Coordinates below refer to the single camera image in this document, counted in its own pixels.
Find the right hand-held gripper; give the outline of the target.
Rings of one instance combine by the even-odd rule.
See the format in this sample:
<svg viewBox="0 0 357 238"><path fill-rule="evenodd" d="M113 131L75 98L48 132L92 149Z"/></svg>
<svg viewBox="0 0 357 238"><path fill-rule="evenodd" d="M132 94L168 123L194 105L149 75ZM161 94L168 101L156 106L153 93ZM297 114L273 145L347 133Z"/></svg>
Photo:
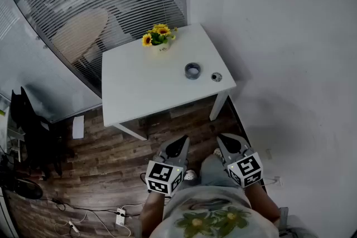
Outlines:
<svg viewBox="0 0 357 238"><path fill-rule="evenodd" d="M228 176L241 188L259 182L263 178L263 165L257 152L248 148L248 142L235 134L218 134L217 141Z"/></svg>

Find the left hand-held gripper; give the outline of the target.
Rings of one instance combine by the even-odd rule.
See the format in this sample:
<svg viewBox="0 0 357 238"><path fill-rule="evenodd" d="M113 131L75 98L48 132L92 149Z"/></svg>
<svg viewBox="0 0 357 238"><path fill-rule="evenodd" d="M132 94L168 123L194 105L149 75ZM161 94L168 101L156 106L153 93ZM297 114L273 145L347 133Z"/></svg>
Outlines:
<svg viewBox="0 0 357 238"><path fill-rule="evenodd" d="M189 136L182 135L161 145L162 154L154 156L146 170L145 181L149 191L172 197L178 190L188 165L189 144Z"/></svg>

